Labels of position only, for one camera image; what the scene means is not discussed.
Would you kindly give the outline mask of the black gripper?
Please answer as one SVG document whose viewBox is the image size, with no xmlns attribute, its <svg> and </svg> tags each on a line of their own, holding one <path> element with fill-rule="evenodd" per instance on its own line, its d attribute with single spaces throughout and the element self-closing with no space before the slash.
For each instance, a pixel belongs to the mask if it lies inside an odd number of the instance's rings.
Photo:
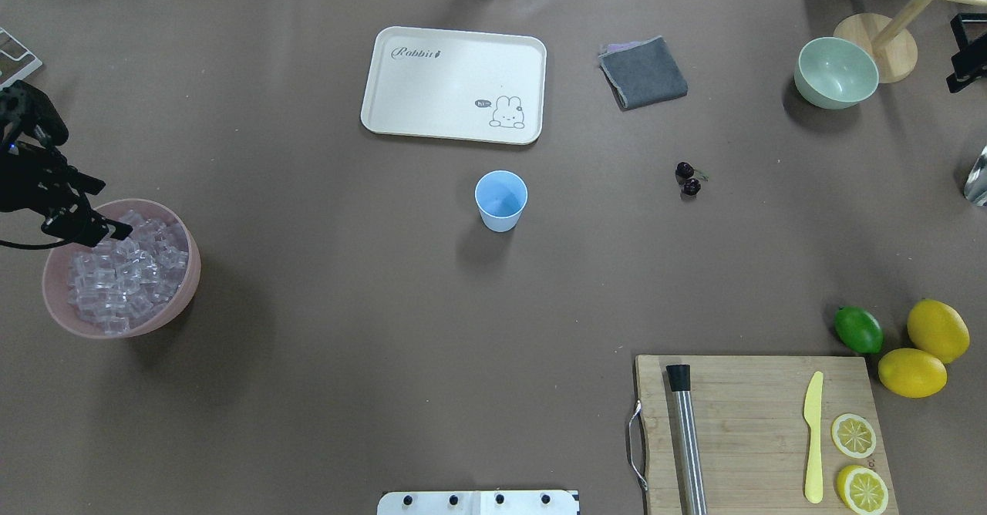
<svg viewBox="0 0 987 515">
<path fill-rule="evenodd" d="M 1 210 L 33 210 L 45 217 L 44 234 L 67 244 L 96 247 L 101 241 L 126 240 L 133 227 L 104 217 L 89 205 L 88 196 L 105 188 L 67 163 L 56 147 L 22 142 L 2 147 Z"/>
</svg>

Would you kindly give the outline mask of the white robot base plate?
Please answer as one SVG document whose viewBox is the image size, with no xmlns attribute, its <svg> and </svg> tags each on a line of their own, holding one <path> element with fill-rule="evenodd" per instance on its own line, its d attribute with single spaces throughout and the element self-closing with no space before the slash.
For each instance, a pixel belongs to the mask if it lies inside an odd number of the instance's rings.
<svg viewBox="0 0 987 515">
<path fill-rule="evenodd" d="M 377 514 L 581 514 L 577 491 L 395 491 L 378 501 Z"/>
</svg>

